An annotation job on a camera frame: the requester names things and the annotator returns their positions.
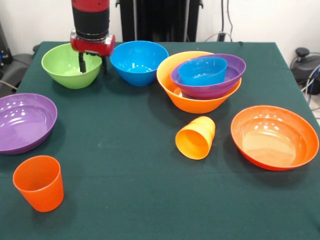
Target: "orange bowl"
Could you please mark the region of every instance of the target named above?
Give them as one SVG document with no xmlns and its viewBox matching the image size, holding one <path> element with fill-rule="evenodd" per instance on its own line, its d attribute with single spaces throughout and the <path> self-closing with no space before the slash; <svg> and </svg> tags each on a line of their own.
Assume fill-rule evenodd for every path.
<svg viewBox="0 0 320 240">
<path fill-rule="evenodd" d="M 240 87 L 242 81 L 241 79 L 234 86 L 234 88 L 231 89 L 223 97 L 209 100 L 185 98 L 175 93 L 178 86 L 171 79 L 171 72 L 175 69 L 175 67 L 189 59 L 211 54 L 213 53 L 206 51 L 184 51 L 166 58 L 159 65 L 156 71 L 158 82 L 163 87 L 165 92 L 168 94 L 169 98 L 172 100 L 174 105 L 176 105 L 179 109 L 191 114 L 205 114 L 211 112 L 215 110 L 217 107 L 219 107 Z"/>
<path fill-rule="evenodd" d="M 242 110 L 232 120 L 231 135 L 250 162 L 273 171 L 305 165 L 319 149 L 313 127 L 296 113 L 276 106 Z"/>
</svg>

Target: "green bowl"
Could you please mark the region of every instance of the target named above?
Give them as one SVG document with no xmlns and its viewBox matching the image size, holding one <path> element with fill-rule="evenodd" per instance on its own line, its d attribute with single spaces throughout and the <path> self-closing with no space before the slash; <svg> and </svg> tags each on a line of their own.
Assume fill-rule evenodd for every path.
<svg viewBox="0 0 320 240">
<path fill-rule="evenodd" d="M 49 50 L 42 58 L 43 69 L 59 84 L 69 89 L 89 86 L 97 77 L 102 60 L 99 56 L 83 56 L 86 72 L 80 72 L 79 54 L 70 43 Z"/>
</svg>

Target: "blue bowl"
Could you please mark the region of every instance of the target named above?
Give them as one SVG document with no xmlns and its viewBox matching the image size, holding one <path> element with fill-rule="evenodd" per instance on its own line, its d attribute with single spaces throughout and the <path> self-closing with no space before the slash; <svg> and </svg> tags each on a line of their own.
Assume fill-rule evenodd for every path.
<svg viewBox="0 0 320 240">
<path fill-rule="evenodd" d="M 157 68 L 168 56 L 168 51 L 155 42 L 129 41 L 114 49 L 110 61 L 120 77 L 140 87 L 156 80 Z"/>
<path fill-rule="evenodd" d="M 187 86 L 207 86 L 225 80 L 228 62 L 221 57 L 204 56 L 183 63 L 178 69 L 182 83 Z"/>
</svg>

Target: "white wall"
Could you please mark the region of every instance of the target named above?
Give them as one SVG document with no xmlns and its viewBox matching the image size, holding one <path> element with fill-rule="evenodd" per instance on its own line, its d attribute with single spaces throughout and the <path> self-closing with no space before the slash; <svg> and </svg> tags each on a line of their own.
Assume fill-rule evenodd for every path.
<svg viewBox="0 0 320 240">
<path fill-rule="evenodd" d="M 120 42 L 120 8 L 115 8 L 115 1 L 110 0 L 109 31 Z M 320 52 L 320 0 L 229 1 L 234 41 L 276 42 L 287 63 L 297 47 Z M 197 41 L 221 30 L 221 1 L 203 2 Z M 31 53 L 41 41 L 68 41 L 74 28 L 71 0 L 0 0 L 0 21 L 14 54 Z M 224 22 L 224 30 L 229 31 L 226 14 Z"/>
<path fill-rule="evenodd" d="M 221 30 L 221 0 L 203 0 L 197 41 Z M 224 0 L 227 11 L 227 0 Z M 233 41 L 276 42 L 289 64 L 298 47 L 320 52 L 320 0 L 229 0 Z M 230 31 L 224 14 L 224 31 Z"/>
</svg>

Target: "overturned cup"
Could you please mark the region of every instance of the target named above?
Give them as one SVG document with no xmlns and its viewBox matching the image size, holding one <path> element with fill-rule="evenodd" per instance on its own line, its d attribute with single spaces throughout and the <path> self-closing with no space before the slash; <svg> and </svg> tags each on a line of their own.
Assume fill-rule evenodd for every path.
<svg viewBox="0 0 320 240">
<path fill-rule="evenodd" d="M 215 122 L 207 116 L 200 116 L 176 134 L 175 144 L 187 158 L 201 160 L 209 154 L 215 132 Z"/>
</svg>

